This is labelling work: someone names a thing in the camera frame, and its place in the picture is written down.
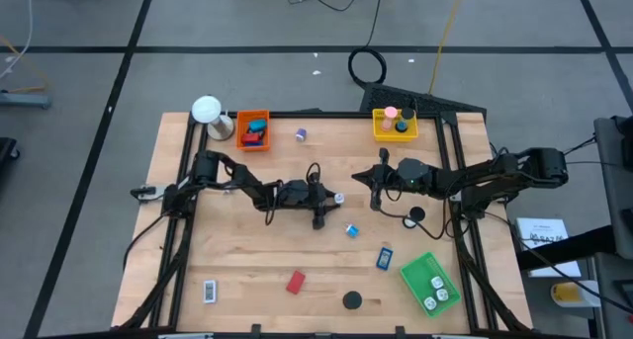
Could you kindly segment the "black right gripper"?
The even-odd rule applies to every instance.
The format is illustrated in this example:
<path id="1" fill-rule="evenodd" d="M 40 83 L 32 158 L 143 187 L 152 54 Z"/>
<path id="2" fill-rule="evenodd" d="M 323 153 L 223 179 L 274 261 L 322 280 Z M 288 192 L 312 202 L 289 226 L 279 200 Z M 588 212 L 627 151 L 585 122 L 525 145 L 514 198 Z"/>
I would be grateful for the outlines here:
<path id="1" fill-rule="evenodd" d="M 389 165 L 390 153 L 387 148 L 379 149 L 379 163 L 365 171 L 354 173 L 352 177 L 366 185 L 373 185 L 373 210 L 379 211 L 382 206 L 382 192 L 394 188 L 397 183 L 396 171 Z"/>

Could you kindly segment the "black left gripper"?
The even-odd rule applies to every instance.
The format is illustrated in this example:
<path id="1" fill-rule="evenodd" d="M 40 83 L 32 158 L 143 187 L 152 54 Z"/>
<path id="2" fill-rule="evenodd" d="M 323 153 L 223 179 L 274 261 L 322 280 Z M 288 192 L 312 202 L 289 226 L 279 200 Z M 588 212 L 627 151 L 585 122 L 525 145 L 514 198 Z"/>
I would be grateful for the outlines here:
<path id="1" fill-rule="evenodd" d="M 307 179 L 309 191 L 309 205 L 314 212 L 313 230 L 320 230 L 324 227 L 324 215 L 326 212 L 339 209 L 341 205 L 324 205 L 326 197 L 342 199 L 342 194 L 325 190 L 319 180 L 318 175 L 309 175 Z"/>

